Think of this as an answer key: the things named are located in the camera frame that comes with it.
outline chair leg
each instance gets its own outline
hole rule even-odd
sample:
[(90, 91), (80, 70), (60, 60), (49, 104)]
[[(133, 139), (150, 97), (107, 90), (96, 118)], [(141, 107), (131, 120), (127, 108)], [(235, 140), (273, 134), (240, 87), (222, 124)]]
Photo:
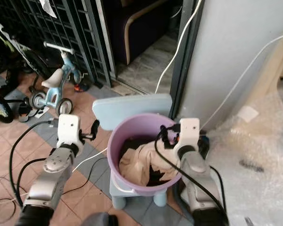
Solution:
[(153, 201), (157, 206), (163, 207), (166, 205), (166, 192), (157, 193), (153, 196)]
[(112, 205), (116, 210), (121, 210), (126, 206), (126, 198), (113, 196)]

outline tiled floor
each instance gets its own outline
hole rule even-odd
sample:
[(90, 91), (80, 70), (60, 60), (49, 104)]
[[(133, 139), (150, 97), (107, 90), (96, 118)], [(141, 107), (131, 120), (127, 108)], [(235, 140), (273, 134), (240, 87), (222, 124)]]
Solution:
[[(0, 83), (2, 84), (4, 82), (4, 74), (1, 76)], [(10, 93), (6, 99), (14, 97), (23, 98), (25, 95), (29, 95), (28, 86), (32, 84), (33, 79), (34, 74), (22, 74), (20, 76), (21, 82), (19, 87)], [(88, 92), (75, 93), (71, 84), (65, 85), (63, 95), (73, 101), (73, 114), (81, 117), (81, 127), (84, 131), (89, 131), (95, 120), (95, 116), (91, 110), (93, 101), (98, 98), (118, 96), (117, 93), (106, 87), (102, 89), (91, 87)], [(17, 104), (12, 104), (11, 107), (17, 112)], [(55, 111), (54, 109), (50, 109), (39, 120), (46, 120), (53, 116), (56, 117)], [(31, 118), (26, 123), (20, 123), (15, 119), (10, 124), (0, 122), (0, 177), (8, 179), (8, 159), (14, 142), (29, 126), (39, 120)], [(56, 129), (42, 125), (34, 128), (33, 131), (30, 131), (19, 142), (13, 161), (14, 178), (17, 178), (22, 166), (26, 162), (49, 155), (51, 148), (55, 147), (57, 142), (56, 132)], [(75, 165), (107, 147), (110, 135), (111, 131), (100, 129), (96, 140), (86, 142), (83, 153), (75, 160)], [(68, 191), (83, 184), (89, 175), (93, 163), (99, 158), (105, 157), (105, 155), (106, 153), (101, 154), (97, 158), (83, 164), (67, 181), (64, 190)], [(42, 162), (33, 163), (25, 170), (21, 180), (21, 186), (28, 191), (41, 171)], [(117, 215), (120, 226), (191, 225), (182, 216), (170, 192), (168, 192), (168, 205), (165, 207), (157, 207), (151, 197), (132, 197), (127, 199), (127, 205), (123, 210), (115, 210), (112, 207), (111, 196), (109, 194), (109, 179), (110, 170), (108, 162), (106, 159), (100, 160), (95, 164), (89, 182), (83, 188), (62, 196), (50, 225), (78, 226), (88, 215), (101, 211)], [(12, 196), (13, 193), (9, 182), (1, 178), (0, 198), (11, 198)], [(12, 210), (12, 203), (0, 205), (0, 221), (8, 218)], [(17, 206), (16, 213), (12, 219), (0, 225), (14, 225), (19, 213), (20, 208)]]
[[(177, 39), (162, 36), (129, 65), (118, 64), (117, 76), (131, 86), (146, 93), (154, 93), (156, 84), (176, 51)], [(169, 93), (174, 64), (166, 71), (158, 93)]]

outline paper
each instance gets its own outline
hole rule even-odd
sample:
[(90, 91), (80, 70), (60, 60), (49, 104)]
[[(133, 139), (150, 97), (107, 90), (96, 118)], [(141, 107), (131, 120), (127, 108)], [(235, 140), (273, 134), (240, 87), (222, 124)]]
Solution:
[(259, 115), (254, 108), (250, 106), (243, 106), (238, 112), (238, 117), (242, 118), (245, 122), (249, 123)]
[(42, 8), (44, 9), (45, 12), (47, 12), (52, 17), (57, 18), (56, 14), (52, 10), (52, 7), (50, 5), (49, 0), (39, 0), (39, 1), (40, 1)]

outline purple bucket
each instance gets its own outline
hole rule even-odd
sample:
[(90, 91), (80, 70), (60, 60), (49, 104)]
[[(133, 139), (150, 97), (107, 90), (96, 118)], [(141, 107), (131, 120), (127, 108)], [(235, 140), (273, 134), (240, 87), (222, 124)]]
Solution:
[[(117, 180), (132, 188), (136, 193), (143, 196), (153, 196), (155, 193), (165, 190), (176, 183), (181, 174), (177, 174), (172, 180), (158, 186), (139, 186), (123, 178), (119, 173), (118, 164), (120, 161), (120, 150), (124, 141), (131, 137), (153, 137), (153, 140), (160, 132), (160, 126), (172, 126), (175, 122), (163, 115), (154, 113), (144, 113), (135, 115), (124, 120), (112, 132), (108, 142), (107, 157), (111, 168), (111, 174), (114, 174)], [(169, 139), (173, 140), (175, 134), (169, 133)]]

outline white cable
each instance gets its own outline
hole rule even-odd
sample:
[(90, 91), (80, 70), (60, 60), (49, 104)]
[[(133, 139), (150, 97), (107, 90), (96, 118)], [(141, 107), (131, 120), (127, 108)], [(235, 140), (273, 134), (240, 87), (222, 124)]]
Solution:
[(182, 8), (183, 6), (180, 6), (179, 10), (173, 16), (171, 16), (170, 19), (173, 19), (175, 16), (177, 16), (180, 13)]
[(256, 59), (259, 57), (259, 55), (272, 43), (274, 43), (275, 41), (278, 41), (279, 39), (282, 39), (283, 35), (271, 40), (269, 43), (267, 43), (255, 56), (255, 58), (251, 61), (251, 63), (247, 66), (247, 68), (244, 70), (244, 72), (242, 73), (242, 75), (239, 77), (239, 79), (236, 81), (236, 83), (234, 84), (234, 86), (231, 88), (231, 90), (229, 91), (229, 93), (226, 95), (225, 99), (222, 101), (222, 103), (219, 105), (219, 107), (214, 111), (214, 113), (208, 118), (208, 120), (202, 125), (202, 127), (200, 129), (202, 129), (203, 127), (206, 126), (206, 124), (215, 116), (215, 114), (220, 110), (220, 108), (224, 105), (224, 103), (227, 101), (227, 99), (230, 97), (230, 95), (232, 94), (232, 92), (236, 89), (237, 85), (239, 84), (239, 82), (241, 81), (241, 79), (244, 77), (244, 75), (246, 74), (246, 72), (249, 70), (249, 68), (253, 65), (253, 63), (256, 61)]
[(187, 28), (188, 28), (190, 22), (192, 21), (192, 19), (193, 19), (194, 16), (196, 15), (196, 13), (197, 13), (197, 11), (198, 11), (198, 9), (199, 9), (199, 7), (200, 7), (201, 1), (202, 1), (202, 0), (198, 0), (197, 6), (196, 6), (196, 8), (195, 8), (195, 11), (193, 12), (193, 14), (191, 15), (191, 17), (189, 18), (188, 22), (186, 23), (186, 25), (185, 25), (184, 28), (183, 28), (183, 32), (181, 33), (181, 36), (180, 36), (179, 41), (178, 41), (178, 44), (177, 44), (176, 52), (175, 52), (175, 54), (174, 54), (172, 60), (169, 62), (169, 64), (167, 65), (167, 67), (164, 69), (164, 71), (163, 71), (162, 74), (160, 75), (160, 78), (159, 78), (158, 83), (157, 83), (157, 86), (156, 86), (156, 90), (155, 90), (155, 92), (154, 92), (155, 94), (156, 94), (157, 91), (158, 91), (158, 88), (159, 88), (160, 82), (161, 82), (161, 80), (162, 80), (162, 77), (164, 76), (164, 74), (166, 73), (166, 71), (169, 69), (170, 65), (173, 63), (175, 57), (176, 57), (177, 54), (178, 54), (178, 50), (179, 50), (179, 48), (180, 48), (180, 44), (181, 44), (181, 42), (182, 42), (182, 40), (183, 40), (183, 35), (184, 35), (185, 31), (187, 30)]
[(17, 198), (14, 198), (14, 199), (11, 199), (11, 200), (8, 200), (6, 202), (0, 202), (0, 205), (1, 204), (6, 204), (6, 203), (10, 203), (10, 202), (13, 202), (14, 200), (16, 200)]
[(94, 157), (98, 156), (99, 154), (103, 153), (103, 152), (106, 151), (106, 150), (107, 150), (107, 148), (105, 148), (103, 151), (101, 151), (101, 152), (99, 152), (99, 153), (97, 153), (97, 154), (95, 154), (95, 155), (93, 155), (93, 156), (91, 156), (91, 157), (89, 157), (89, 158), (87, 158), (87, 159), (81, 161), (81, 162), (72, 170), (72, 172), (76, 171), (76, 169), (79, 168), (80, 165), (82, 165), (84, 162), (86, 162), (86, 161), (88, 161), (88, 160), (90, 160), (90, 159), (93, 159)]

